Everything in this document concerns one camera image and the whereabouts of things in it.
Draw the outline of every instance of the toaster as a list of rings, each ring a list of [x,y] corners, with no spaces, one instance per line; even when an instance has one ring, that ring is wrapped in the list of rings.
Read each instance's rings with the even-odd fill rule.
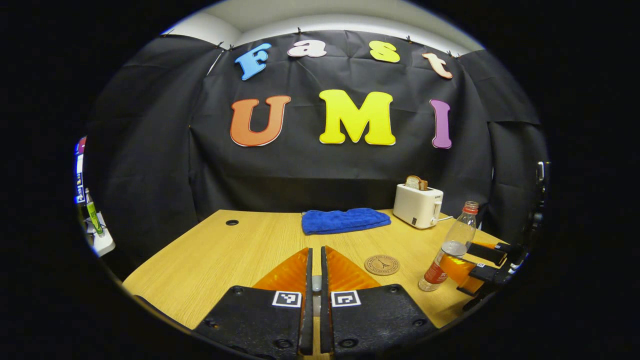
[[[398,184],[394,215],[418,229],[432,227],[438,223],[443,195],[442,191],[434,188],[416,190]]]

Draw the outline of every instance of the wooden table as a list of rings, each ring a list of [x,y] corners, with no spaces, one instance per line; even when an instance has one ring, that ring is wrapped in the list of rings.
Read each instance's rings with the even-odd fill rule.
[[[123,285],[194,329],[231,286],[252,286],[302,248],[313,248],[313,275],[320,275],[320,249],[329,245],[362,268],[369,256],[385,254],[398,259],[398,272],[373,278],[381,285],[402,285],[436,327],[462,315],[462,307],[471,297],[456,290],[453,280],[447,279],[431,292],[417,286],[455,219],[416,229],[395,217],[391,209],[380,211],[391,217],[390,225],[351,233],[305,235],[300,213],[219,210],[144,262]],[[225,224],[232,219],[239,223]],[[501,242],[482,231],[476,231],[474,240]],[[486,263],[469,254],[464,258]],[[305,359],[328,359],[328,354],[319,353],[317,317],[314,332],[314,355]]]

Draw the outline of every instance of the black fabric backdrop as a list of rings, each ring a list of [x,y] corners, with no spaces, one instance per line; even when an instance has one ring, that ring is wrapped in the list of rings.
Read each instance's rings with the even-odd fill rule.
[[[322,40],[327,54],[288,56],[300,40]],[[375,60],[372,40],[392,43],[400,61]],[[266,68],[242,81],[235,59],[265,42],[272,45]],[[446,61],[452,79],[431,68],[427,52]],[[319,93],[329,89],[346,91],[358,107],[370,92],[390,94],[396,144],[369,145],[368,126],[358,143],[348,136],[321,143],[326,103]],[[265,100],[274,95],[291,97],[278,138],[260,147],[234,143],[231,104],[258,99],[251,129],[261,131]],[[431,144],[432,99],[451,107],[450,149]],[[218,209],[392,208],[396,184],[410,174],[444,192],[444,213],[458,216],[466,200],[478,201],[483,230],[518,241],[535,164],[547,160],[534,107],[486,51],[452,58],[359,31],[281,35],[231,51],[168,35],[142,49],[102,93],[88,127],[84,179],[117,246],[139,265]]]

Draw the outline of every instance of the round coaster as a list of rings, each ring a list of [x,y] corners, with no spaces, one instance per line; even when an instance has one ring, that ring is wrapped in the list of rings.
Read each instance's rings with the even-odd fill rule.
[[[364,262],[364,268],[372,274],[386,276],[395,274],[400,268],[400,263],[387,255],[375,255]]]

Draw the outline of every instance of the blue towel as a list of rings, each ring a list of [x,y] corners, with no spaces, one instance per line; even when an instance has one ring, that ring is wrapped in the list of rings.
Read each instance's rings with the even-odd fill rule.
[[[307,235],[348,233],[389,224],[389,215],[369,208],[347,211],[309,210],[302,216],[302,231]]]

